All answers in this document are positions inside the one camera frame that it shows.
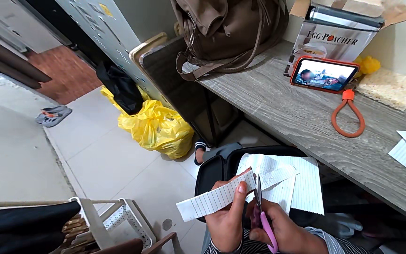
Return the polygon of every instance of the video on phone screen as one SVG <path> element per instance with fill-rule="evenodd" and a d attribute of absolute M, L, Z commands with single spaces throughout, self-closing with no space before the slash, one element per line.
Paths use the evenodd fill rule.
<path fill-rule="evenodd" d="M 295 83 L 339 91 L 355 67 L 303 60 Z"/>

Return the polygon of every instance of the orange phone case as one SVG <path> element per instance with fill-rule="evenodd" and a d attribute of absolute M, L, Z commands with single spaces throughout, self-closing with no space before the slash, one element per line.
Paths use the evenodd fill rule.
<path fill-rule="evenodd" d="M 332 60 L 332 59 L 328 59 L 328 58 L 318 58 L 318 57 L 312 57 L 312 56 L 302 56 L 299 58 L 299 60 L 297 60 L 295 62 L 295 66 L 297 66 L 300 61 L 302 61 L 302 59 L 316 59 L 316 60 L 320 60 L 320 61 L 325 61 L 325 62 L 331 62 L 331 63 L 339 63 L 339 64 L 344 64 L 344 65 L 350 65 L 350 66 L 354 66 L 354 67 L 358 67 L 359 71 L 359 64 L 356 63 L 352 63 L 352 62 L 344 62 L 344 61 L 337 61 L 337 60 Z M 313 90 L 319 90 L 319 91 L 324 91 L 324 92 L 328 92 L 328 93 L 332 93 L 332 94 L 342 94 L 342 92 L 344 92 L 346 90 L 346 88 L 344 87 L 342 90 L 340 91 L 333 91 L 330 89 L 324 89 L 324 88 L 319 88 L 319 87 L 314 87 L 314 86 L 310 86 L 310 85 L 304 85 L 304 84 L 296 84 L 292 82 L 292 78 L 294 77 L 295 73 L 297 71 L 297 68 L 294 68 L 294 71 L 292 72 L 292 75 L 290 76 L 290 84 L 291 85 L 295 85 L 295 86 L 301 86 L 301 87 L 305 87 L 305 88 L 309 88 L 309 89 L 313 89 Z"/>

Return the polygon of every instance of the phone screen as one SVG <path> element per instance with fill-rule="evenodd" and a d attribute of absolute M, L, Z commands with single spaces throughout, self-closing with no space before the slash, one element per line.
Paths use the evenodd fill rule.
<path fill-rule="evenodd" d="M 357 69 L 354 66 L 304 59 L 297 66 L 293 82 L 340 91 L 349 83 Z"/>

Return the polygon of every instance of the gray slipper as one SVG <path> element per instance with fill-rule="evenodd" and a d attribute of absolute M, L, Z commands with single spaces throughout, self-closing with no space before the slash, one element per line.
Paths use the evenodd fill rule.
<path fill-rule="evenodd" d="M 56 126 L 65 117 L 70 115 L 71 112 L 72 112 L 72 109 L 67 107 L 64 110 L 60 111 L 59 113 L 48 113 L 47 115 L 41 114 L 41 115 L 44 116 L 44 118 L 42 119 L 41 123 L 39 123 L 39 124 L 42 124 L 42 126 L 45 126 L 45 127 L 48 127 L 48 128 Z M 37 119 L 40 120 L 41 115 L 39 115 L 36 118 L 36 121 L 37 121 Z"/>
<path fill-rule="evenodd" d="M 42 111 L 42 113 L 51 113 L 51 112 L 54 112 L 54 113 L 58 112 L 59 113 L 60 111 L 66 109 L 66 108 L 67 108 L 67 106 L 65 106 L 65 105 L 59 105 L 59 106 L 56 106 L 56 107 L 42 108 L 41 111 Z"/>

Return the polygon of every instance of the striped shirt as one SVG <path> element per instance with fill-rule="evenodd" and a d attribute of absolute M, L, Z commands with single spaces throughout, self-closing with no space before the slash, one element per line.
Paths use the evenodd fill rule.
<path fill-rule="evenodd" d="M 325 240 L 329 254 L 372 254 L 364 248 L 351 244 L 349 241 L 339 239 L 327 234 L 322 229 L 306 227 L 309 233 L 319 236 Z M 244 237 L 240 242 L 239 247 L 230 252 L 230 254 L 270 254 L 270 250 L 265 243 L 252 241 L 249 239 L 249 229 L 244 228 Z M 214 244 L 211 243 L 206 248 L 204 254 L 220 254 Z"/>

